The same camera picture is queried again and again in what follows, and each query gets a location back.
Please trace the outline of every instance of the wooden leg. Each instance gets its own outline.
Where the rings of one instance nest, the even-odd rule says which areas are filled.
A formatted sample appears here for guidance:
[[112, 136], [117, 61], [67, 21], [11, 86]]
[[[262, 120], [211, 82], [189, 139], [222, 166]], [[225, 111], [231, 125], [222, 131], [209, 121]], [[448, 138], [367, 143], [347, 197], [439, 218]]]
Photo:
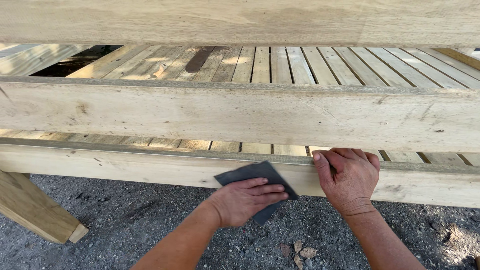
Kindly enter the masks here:
[[0, 171], [0, 212], [55, 243], [75, 243], [88, 231], [23, 173]]

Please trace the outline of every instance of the gravel ground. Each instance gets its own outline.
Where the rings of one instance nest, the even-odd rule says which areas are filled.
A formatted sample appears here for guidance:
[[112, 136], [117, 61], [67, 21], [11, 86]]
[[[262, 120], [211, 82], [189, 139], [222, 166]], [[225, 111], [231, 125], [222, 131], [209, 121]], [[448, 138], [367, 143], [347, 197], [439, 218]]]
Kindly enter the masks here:
[[[8, 270], [123, 270], [171, 232], [214, 190], [53, 175], [32, 182], [90, 232], [76, 244], [51, 244], [0, 216], [0, 266]], [[427, 269], [476, 270], [480, 209], [374, 202]], [[347, 224], [324, 197], [300, 196], [263, 227], [220, 229], [197, 269], [297, 269], [293, 243], [318, 250], [306, 270], [369, 269]], [[291, 247], [286, 258], [279, 244]]]

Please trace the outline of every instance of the hand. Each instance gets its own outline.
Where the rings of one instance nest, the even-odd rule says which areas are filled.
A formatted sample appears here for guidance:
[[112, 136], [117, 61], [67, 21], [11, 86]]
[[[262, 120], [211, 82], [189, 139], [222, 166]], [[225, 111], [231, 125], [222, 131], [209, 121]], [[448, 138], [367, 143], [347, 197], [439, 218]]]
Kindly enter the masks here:
[[283, 185], [267, 182], [265, 178], [233, 182], [215, 191], [203, 203], [218, 212], [220, 227], [242, 226], [258, 211], [288, 198]]
[[312, 154], [320, 186], [342, 216], [375, 211], [370, 198], [380, 171], [376, 155], [347, 148], [316, 150]]

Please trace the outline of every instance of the wooden beam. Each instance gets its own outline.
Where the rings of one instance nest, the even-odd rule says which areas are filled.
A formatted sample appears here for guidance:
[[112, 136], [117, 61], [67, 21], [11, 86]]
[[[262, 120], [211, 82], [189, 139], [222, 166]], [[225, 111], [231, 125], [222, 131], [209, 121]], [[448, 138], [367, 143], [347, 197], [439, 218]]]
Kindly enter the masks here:
[[[262, 160], [298, 194], [324, 196], [310, 157], [0, 138], [0, 169], [13, 172], [219, 188], [214, 175]], [[372, 199], [479, 207], [479, 192], [478, 167], [381, 161]]]
[[0, 212], [54, 243], [65, 243], [74, 232], [72, 242], [76, 242], [88, 232], [67, 210], [20, 172], [0, 171]]
[[478, 89], [14, 76], [0, 87], [7, 129], [480, 152]]
[[28, 76], [92, 45], [41, 44], [0, 58], [0, 75]]
[[464, 52], [461, 52], [457, 49], [434, 49], [445, 55], [450, 56], [451, 58], [458, 60], [464, 64], [467, 64], [477, 70], [480, 70], [480, 59], [468, 55]]
[[409, 0], [162, 0], [152, 5], [139, 5], [135, 0], [7, 0], [2, 11], [0, 37], [10, 43], [480, 45], [476, 0], [429, 0], [426, 4]]

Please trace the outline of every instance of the black sandpaper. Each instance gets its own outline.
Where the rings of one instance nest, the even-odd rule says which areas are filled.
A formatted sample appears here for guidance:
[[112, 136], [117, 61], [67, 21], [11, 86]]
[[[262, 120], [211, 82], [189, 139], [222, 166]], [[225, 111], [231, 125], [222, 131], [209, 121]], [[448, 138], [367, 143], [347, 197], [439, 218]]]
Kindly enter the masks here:
[[[287, 199], [298, 199], [298, 195], [295, 193], [292, 187], [282, 178], [280, 174], [277, 173], [275, 168], [268, 161], [253, 163], [233, 171], [215, 175], [214, 177], [221, 185], [227, 185], [232, 182], [251, 178], [264, 177], [268, 179], [267, 184], [282, 184], [285, 187], [285, 192], [288, 193]], [[263, 210], [260, 210], [258, 213], [256, 213], [252, 219], [263, 226], [283, 202], [284, 201], [279, 201], [265, 207]]]

